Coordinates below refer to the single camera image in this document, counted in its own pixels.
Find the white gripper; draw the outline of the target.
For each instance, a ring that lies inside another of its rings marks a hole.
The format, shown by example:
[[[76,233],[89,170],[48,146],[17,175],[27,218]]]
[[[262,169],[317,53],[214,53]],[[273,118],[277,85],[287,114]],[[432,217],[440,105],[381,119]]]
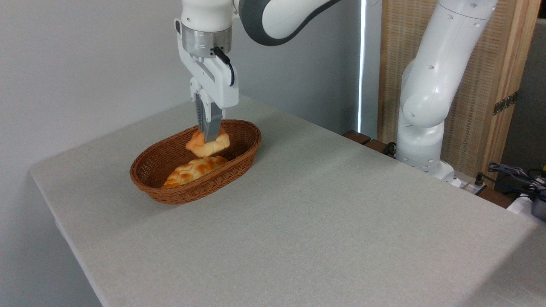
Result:
[[[234,72],[234,83],[231,84],[231,69],[221,58],[210,53],[208,47],[207,56],[189,53],[183,44],[184,35],[191,33],[180,20],[175,20],[177,31],[177,43],[181,62],[191,73],[190,91],[191,101],[195,104],[197,124],[203,132],[205,142],[212,142],[217,139],[220,133],[221,121],[224,112],[221,108],[233,107],[238,104],[238,80],[236,70]]]

